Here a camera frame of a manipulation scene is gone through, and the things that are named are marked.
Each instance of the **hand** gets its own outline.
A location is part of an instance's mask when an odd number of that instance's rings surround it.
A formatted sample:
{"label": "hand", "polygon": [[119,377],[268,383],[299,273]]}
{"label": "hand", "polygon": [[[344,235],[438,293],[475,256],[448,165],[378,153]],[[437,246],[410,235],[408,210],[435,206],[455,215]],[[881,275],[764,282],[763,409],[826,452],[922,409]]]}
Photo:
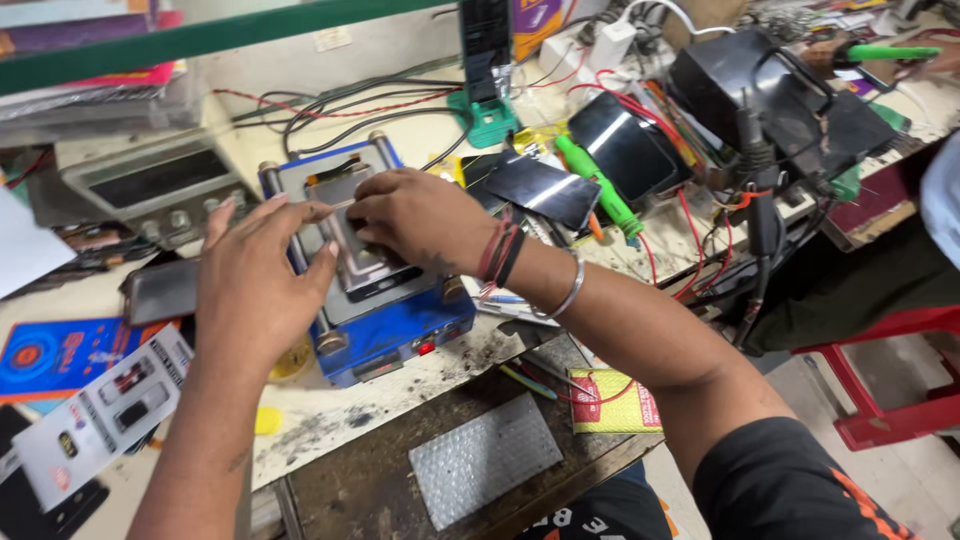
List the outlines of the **hand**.
{"label": "hand", "polygon": [[298,276],[286,257],[290,236],[332,211],[320,203],[288,205],[281,194],[229,231],[230,199],[210,214],[197,291],[198,361],[191,375],[199,367],[218,380],[237,375],[266,381],[324,304],[339,252],[336,243],[327,243]]}
{"label": "hand", "polygon": [[361,240],[383,244],[439,274],[476,276],[496,230],[496,220],[461,187],[416,169],[365,180],[354,199],[347,217],[367,220],[357,231]]}

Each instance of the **red stool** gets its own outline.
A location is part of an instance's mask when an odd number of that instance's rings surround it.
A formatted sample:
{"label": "red stool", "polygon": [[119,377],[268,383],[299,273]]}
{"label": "red stool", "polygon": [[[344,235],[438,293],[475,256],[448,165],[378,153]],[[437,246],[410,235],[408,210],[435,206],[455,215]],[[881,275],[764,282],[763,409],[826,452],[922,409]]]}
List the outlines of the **red stool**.
{"label": "red stool", "polygon": [[795,355],[823,355],[856,405],[858,414],[833,423],[847,448],[856,452],[960,426],[960,373],[946,359],[943,364],[953,377],[953,384],[930,390],[926,395],[927,401],[923,403],[882,410],[867,393],[840,351],[840,346],[847,343],[923,331],[948,331],[960,335],[960,306],[893,313],[856,337],[793,351]]}

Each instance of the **green screwdriver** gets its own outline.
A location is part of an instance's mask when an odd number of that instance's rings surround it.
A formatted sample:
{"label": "green screwdriver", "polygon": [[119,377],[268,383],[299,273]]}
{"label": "green screwdriver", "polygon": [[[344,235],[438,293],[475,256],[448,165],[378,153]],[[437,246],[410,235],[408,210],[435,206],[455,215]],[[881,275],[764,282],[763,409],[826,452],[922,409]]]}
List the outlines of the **green screwdriver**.
{"label": "green screwdriver", "polygon": [[854,45],[847,49],[847,60],[922,60],[931,59],[944,50],[940,47],[880,47]]}
{"label": "green screwdriver", "polygon": [[596,178],[596,182],[601,188],[600,207],[620,228],[620,231],[623,231],[628,241],[637,233],[643,231],[643,225],[636,219],[630,207],[616,193],[613,183],[603,174],[596,161],[590,157],[586,150],[574,144],[570,137],[566,135],[557,137],[557,148],[564,153],[566,166],[570,168],[571,173],[584,178]]}

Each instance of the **green frame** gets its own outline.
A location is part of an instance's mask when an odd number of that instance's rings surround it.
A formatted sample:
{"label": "green frame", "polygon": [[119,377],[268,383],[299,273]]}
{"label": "green frame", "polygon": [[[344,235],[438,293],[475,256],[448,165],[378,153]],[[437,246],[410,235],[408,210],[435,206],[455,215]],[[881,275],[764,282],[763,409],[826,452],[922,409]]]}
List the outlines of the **green frame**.
{"label": "green frame", "polygon": [[14,57],[0,61],[0,95],[450,3],[450,0],[315,0],[140,36],[98,41],[73,49]]}

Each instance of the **bubble wrap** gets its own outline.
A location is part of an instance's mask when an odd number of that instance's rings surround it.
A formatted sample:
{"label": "bubble wrap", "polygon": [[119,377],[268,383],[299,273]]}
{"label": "bubble wrap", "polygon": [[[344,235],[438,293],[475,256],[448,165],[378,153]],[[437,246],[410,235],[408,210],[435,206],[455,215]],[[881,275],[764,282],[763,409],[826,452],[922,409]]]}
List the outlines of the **bubble wrap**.
{"label": "bubble wrap", "polygon": [[410,451],[437,531],[563,459],[529,392]]}

